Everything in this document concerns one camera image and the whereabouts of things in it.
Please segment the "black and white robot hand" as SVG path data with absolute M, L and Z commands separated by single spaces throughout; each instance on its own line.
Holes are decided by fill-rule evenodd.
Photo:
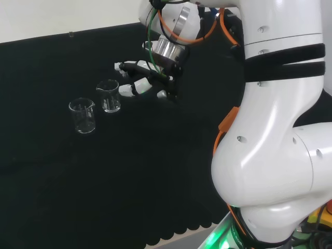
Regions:
M 114 69 L 123 78 L 130 78 L 132 83 L 121 85 L 121 96 L 136 98 L 155 94 L 159 99 L 177 101 L 177 80 L 183 74 L 183 65 L 189 58 L 190 49 L 186 48 L 179 60 L 166 67 L 153 65 L 145 60 L 116 62 Z

